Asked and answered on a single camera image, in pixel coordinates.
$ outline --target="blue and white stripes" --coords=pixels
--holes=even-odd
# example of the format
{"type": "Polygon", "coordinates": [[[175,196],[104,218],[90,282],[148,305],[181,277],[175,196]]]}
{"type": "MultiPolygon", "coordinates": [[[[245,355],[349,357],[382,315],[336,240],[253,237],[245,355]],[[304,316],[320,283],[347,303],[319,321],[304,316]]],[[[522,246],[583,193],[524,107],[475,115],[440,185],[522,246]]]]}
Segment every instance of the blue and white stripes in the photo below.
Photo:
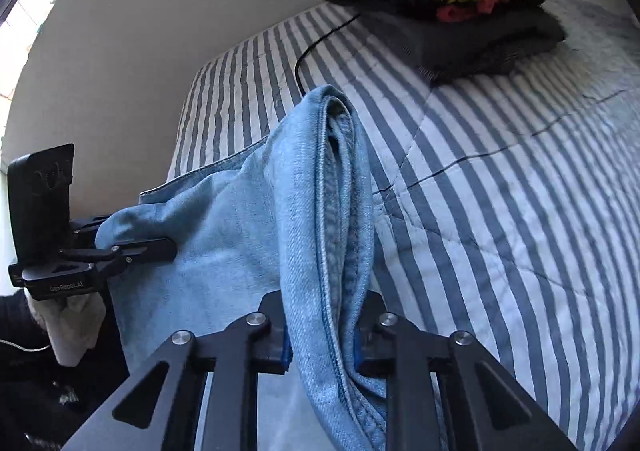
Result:
{"type": "MultiPolygon", "coordinates": [[[[340,88],[367,132],[387,306],[475,333],[578,449],[600,451],[640,384],[640,34],[571,1],[547,9],[568,41],[510,76],[430,90],[357,21],[301,75],[340,88]]],[[[321,5],[204,66],[169,178],[268,134],[300,101],[297,57],[348,17],[321,5]]]]}

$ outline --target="silver screw head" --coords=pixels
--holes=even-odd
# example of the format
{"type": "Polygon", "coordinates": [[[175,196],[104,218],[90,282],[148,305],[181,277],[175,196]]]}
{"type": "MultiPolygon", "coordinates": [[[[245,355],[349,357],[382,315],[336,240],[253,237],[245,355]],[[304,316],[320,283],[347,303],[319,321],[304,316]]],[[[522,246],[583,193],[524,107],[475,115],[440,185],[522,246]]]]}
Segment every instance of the silver screw head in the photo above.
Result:
{"type": "Polygon", "coordinates": [[[383,326],[393,326],[398,322],[398,316],[396,314],[392,314],[391,312],[385,312],[383,314],[380,314],[378,322],[383,326]]]}
{"type": "Polygon", "coordinates": [[[251,312],[246,317],[246,323],[251,326],[260,326],[267,320],[267,316],[262,312],[251,312]]]}
{"type": "Polygon", "coordinates": [[[453,334],[453,340],[457,345],[460,346],[469,346],[472,342],[474,342],[474,336],[469,332],[465,332],[464,330],[459,330],[458,332],[453,334]]]}
{"type": "Polygon", "coordinates": [[[174,345],[185,345],[191,341],[191,333],[187,330],[178,330],[171,336],[171,342],[174,345]]]}

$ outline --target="wire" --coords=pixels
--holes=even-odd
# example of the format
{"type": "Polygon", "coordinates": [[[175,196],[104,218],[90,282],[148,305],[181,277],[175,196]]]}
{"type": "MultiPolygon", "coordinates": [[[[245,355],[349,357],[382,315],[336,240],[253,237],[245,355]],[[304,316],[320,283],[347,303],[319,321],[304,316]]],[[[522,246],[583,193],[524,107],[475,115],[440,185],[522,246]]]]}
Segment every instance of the wire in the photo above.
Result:
{"type": "Polygon", "coordinates": [[[327,39],[331,34],[335,34],[338,30],[340,30],[341,28],[346,27],[348,24],[356,21],[356,19],[359,18],[359,17],[360,17],[360,14],[356,14],[355,16],[349,18],[347,21],[342,23],[341,25],[338,25],[337,27],[332,28],[326,34],[324,34],[323,36],[320,36],[318,39],[316,39],[313,43],[311,43],[308,47],[306,47],[306,50],[304,52],[302,52],[302,54],[300,55],[300,57],[296,61],[295,68],[293,68],[293,72],[294,72],[294,74],[296,76],[296,84],[297,84],[298,89],[300,91],[300,97],[304,97],[306,95],[306,90],[302,87],[302,80],[300,79],[300,65],[305,60],[305,57],[308,56],[314,48],[316,48],[322,41],[327,39]]]}
{"type": "Polygon", "coordinates": [[[32,353],[32,352],[43,352],[44,350],[47,350],[48,348],[51,347],[51,345],[47,345],[47,346],[42,347],[42,348],[33,348],[33,349],[32,348],[24,348],[24,347],[22,347],[20,345],[12,343],[11,341],[5,341],[4,339],[0,339],[0,343],[12,346],[14,348],[17,348],[18,350],[22,350],[23,352],[29,352],[29,353],[32,353]]]}
{"type": "MultiPolygon", "coordinates": [[[[565,117],[568,117],[568,116],[569,116],[569,113],[565,113],[565,114],[563,114],[561,116],[558,116],[557,118],[553,119],[549,124],[547,124],[542,129],[540,129],[538,131],[535,131],[530,135],[526,135],[526,136],[522,135],[522,136],[520,136],[520,141],[516,142],[514,144],[509,144],[509,145],[503,146],[501,148],[496,149],[495,151],[490,151],[489,153],[478,153],[478,154],[475,154],[475,155],[467,155],[467,156],[464,156],[464,157],[459,158],[457,160],[454,160],[451,164],[449,164],[447,166],[444,166],[442,169],[438,169],[435,173],[431,173],[429,176],[426,176],[424,178],[421,178],[420,180],[415,181],[414,183],[408,185],[406,188],[407,189],[411,189],[412,187],[417,186],[418,184],[421,184],[425,180],[430,180],[432,178],[435,178],[436,176],[439,176],[439,175],[443,174],[444,172],[448,171],[453,166],[457,166],[457,165],[462,164],[463,162],[466,162],[468,160],[475,160],[477,158],[485,158],[485,157],[488,157],[488,156],[497,155],[498,153],[500,153],[502,151],[506,151],[508,149],[512,149],[512,148],[514,148],[516,146],[519,146],[525,140],[527,140],[529,138],[534,138],[534,137],[538,136],[539,134],[544,133],[546,130],[550,129],[552,126],[554,126],[555,124],[557,124],[562,119],[564,119],[565,117]]],[[[376,191],[373,194],[376,195],[378,193],[386,193],[393,186],[394,186],[394,184],[391,184],[390,186],[387,186],[384,189],[380,189],[380,190],[376,191]]]]}

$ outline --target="white cloth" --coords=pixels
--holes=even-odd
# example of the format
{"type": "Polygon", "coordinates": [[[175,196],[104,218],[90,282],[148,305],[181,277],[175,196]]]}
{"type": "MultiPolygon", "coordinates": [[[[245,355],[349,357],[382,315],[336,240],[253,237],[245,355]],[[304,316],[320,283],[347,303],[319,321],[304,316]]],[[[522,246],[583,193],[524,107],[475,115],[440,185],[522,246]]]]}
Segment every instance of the white cloth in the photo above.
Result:
{"type": "Polygon", "coordinates": [[[94,348],[106,315],[100,294],[36,301],[26,293],[33,318],[47,331],[58,363],[75,367],[84,353],[94,348]]]}

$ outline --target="denim fabric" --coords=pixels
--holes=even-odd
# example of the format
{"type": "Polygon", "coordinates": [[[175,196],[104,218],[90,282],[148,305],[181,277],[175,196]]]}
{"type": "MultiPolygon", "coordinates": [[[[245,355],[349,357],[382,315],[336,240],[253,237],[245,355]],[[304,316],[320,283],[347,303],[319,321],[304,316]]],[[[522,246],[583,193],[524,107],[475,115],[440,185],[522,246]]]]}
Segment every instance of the denim fabric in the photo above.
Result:
{"type": "MultiPolygon", "coordinates": [[[[268,139],[114,214],[98,231],[98,247],[155,237],[178,245],[175,261],[133,267],[111,281],[129,366],[175,330],[222,330],[279,287],[300,380],[332,443],[383,449],[376,406],[384,384],[359,376],[353,362],[373,259],[370,189],[362,126],[344,95],[323,86],[268,139]]],[[[282,396],[276,383],[265,384],[258,428],[269,427],[274,438],[261,447],[318,449],[305,435],[317,424],[310,410],[300,411],[290,437],[282,434],[289,421],[271,408],[282,396]],[[264,395],[270,391],[273,402],[264,395]]]]}

